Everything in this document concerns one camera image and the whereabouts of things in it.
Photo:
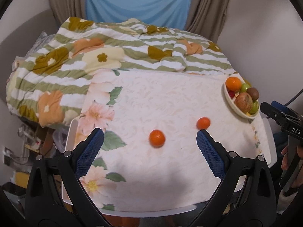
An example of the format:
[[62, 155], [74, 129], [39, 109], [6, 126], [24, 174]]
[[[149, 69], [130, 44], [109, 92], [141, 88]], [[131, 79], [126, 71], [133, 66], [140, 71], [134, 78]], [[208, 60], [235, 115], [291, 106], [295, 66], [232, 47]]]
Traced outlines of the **right hand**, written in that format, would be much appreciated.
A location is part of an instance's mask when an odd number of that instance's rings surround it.
[[297, 154], [297, 145], [288, 145], [288, 169], [283, 170], [280, 187], [284, 192], [288, 191], [295, 182], [301, 168], [302, 159]]

